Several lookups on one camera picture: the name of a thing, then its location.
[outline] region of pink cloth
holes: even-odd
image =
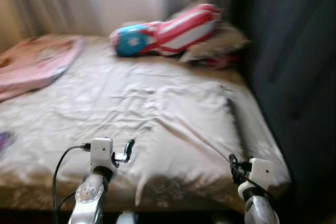
[[[0,102],[53,83],[79,56],[83,39],[45,36],[0,55]]]

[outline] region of bed frame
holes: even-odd
[[[293,179],[283,209],[303,219],[284,223],[316,223],[336,207],[335,0],[233,0],[229,19],[253,40],[243,75]]]

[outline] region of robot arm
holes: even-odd
[[[127,163],[132,154],[134,140],[130,140],[123,154],[113,152],[113,141],[108,137],[95,138],[90,146],[91,174],[77,188],[76,204],[69,224],[102,223],[102,207],[108,184],[117,174],[119,163]]]
[[[239,162],[233,154],[229,160],[233,180],[239,185],[238,194],[245,201],[245,224],[279,224],[267,198],[267,188],[273,180],[272,163],[258,158]]]

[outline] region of wire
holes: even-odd
[[[265,190],[261,185],[257,184],[256,182],[248,178],[248,174],[246,170],[244,170],[244,174],[242,174],[236,166],[232,166],[231,168],[233,168],[236,174],[238,174],[243,180],[250,182],[252,185],[260,189],[264,194],[266,194],[269,197],[271,203],[275,201],[272,194],[270,194],[267,190]]]
[[[54,216],[53,216],[53,224],[58,224],[58,214],[59,214],[59,211],[63,205],[63,203],[69,199],[70,197],[72,197],[73,195],[75,195],[76,191],[74,191],[72,194],[69,194],[67,195],[66,197],[64,197],[61,202],[59,203],[59,205],[56,207],[55,211],[54,211]]]
[[[55,169],[55,172],[54,172],[54,176],[53,176],[53,181],[52,181],[52,199],[54,201],[54,210],[56,211],[57,209],[57,195],[56,195],[56,176],[57,176],[57,172],[58,172],[58,169],[59,169],[59,166],[61,165],[64,157],[67,155],[67,153],[72,150],[72,149],[76,149],[76,148],[82,148],[81,145],[77,145],[77,146],[73,146],[73,147],[70,147],[68,148],[62,155],[62,157],[60,158],[60,160],[58,161],[58,164],[56,166],[56,169]]]
[[[249,178],[245,178],[247,181],[249,181],[252,185],[254,185],[255,187],[259,188],[260,190],[262,190],[264,192],[264,194],[266,194],[272,201],[274,201],[274,197],[272,196],[272,194],[270,194],[267,190],[263,189],[260,185],[258,185],[257,183],[255,183],[253,180],[249,179]]]

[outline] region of white bed sheet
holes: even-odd
[[[0,104],[0,129],[16,138],[0,158],[0,207],[52,209],[51,178],[63,151],[97,136],[111,137],[117,152],[129,139],[136,141],[130,163],[120,166],[110,184],[107,210],[243,211],[230,153],[269,159],[275,187],[290,183],[257,103],[235,70],[211,71],[163,57],[119,59],[105,39],[87,41],[54,84]],[[58,175],[59,196],[73,191],[89,168],[88,153],[70,152]]]

